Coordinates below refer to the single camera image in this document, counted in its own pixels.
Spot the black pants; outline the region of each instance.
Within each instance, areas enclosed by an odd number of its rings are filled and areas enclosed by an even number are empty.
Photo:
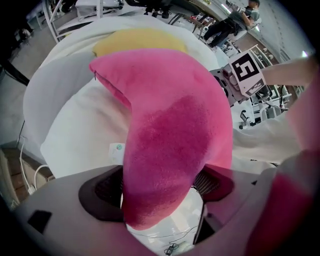
[[[236,30],[237,24],[234,23],[230,18],[226,18],[210,26],[203,38],[208,40],[213,35],[221,33],[220,35],[217,35],[210,43],[210,46],[214,47],[225,40],[229,34],[235,33]]]

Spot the pillow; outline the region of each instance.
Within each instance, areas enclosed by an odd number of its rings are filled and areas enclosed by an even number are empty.
[[[110,143],[125,143],[130,112],[94,78],[57,114],[40,151],[56,178],[112,165]]]
[[[126,50],[141,48],[166,48],[186,53],[185,44],[175,36],[153,28],[118,30],[98,41],[93,47],[97,57]]]
[[[62,57],[32,76],[23,98],[23,115],[39,147],[64,104],[94,77],[88,69],[94,58],[92,52]]]
[[[122,203],[131,227],[148,229],[169,216],[207,162],[230,168],[230,105],[194,58],[172,49],[135,49],[96,58],[89,67],[131,110]]]

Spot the person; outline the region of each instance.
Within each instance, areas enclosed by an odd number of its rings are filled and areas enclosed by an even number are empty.
[[[207,44],[210,48],[217,46],[225,40],[229,34],[235,34],[236,36],[239,31],[248,30],[248,28],[252,27],[260,18],[258,11],[260,0],[249,0],[245,11],[243,11],[243,8],[239,8],[228,1],[227,4],[230,4],[234,11],[230,13],[228,18],[210,26],[203,36],[203,40],[207,41],[210,37],[220,33],[211,43]]]

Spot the office chair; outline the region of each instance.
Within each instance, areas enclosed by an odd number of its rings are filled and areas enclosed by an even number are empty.
[[[125,0],[130,6],[146,7],[145,15],[152,13],[153,17],[162,11],[162,18],[169,18],[169,10],[184,15],[198,15],[200,10],[188,0]]]

